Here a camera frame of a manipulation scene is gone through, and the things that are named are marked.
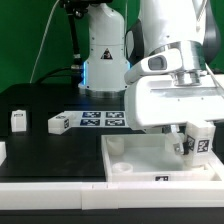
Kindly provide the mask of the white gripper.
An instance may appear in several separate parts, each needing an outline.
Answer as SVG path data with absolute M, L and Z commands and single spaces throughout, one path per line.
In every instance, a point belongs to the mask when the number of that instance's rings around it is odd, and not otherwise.
M 200 86 L 173 84 L 169 75 L 146 76 L 125 92 L 126 120 L 132 130 L 165 126 L 165 149 L 183 154 L 184 135 L 178 125 L 190 120 L 224 120 L 224 90 L 207 75 Z

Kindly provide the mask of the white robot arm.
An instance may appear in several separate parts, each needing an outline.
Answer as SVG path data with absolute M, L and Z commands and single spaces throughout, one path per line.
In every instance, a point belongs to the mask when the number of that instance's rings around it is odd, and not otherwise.
M 220 48 L 211 0 L 140 0 L 129 30 L 105 3 L 88 7 L 87 93 L 125 94 L 129 127 L 224 120 L 224 98 L 208 67 Z

